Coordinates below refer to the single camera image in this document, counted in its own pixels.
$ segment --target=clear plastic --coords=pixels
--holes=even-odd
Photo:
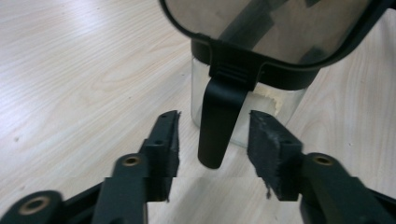
[[[201,124],[202,103],[205,88],[209,80],[209,66],[193,58],[191,118],[198,127]],[[259,110],[271,114],[286,125],[298,104],[303,99],[305,91],[306,89],[299,91],[283,91],[258,83],[254,92],[249,92],[247,94],[247,98],[233,129],[231,142],[241,147],[248,146],[250,110]]]

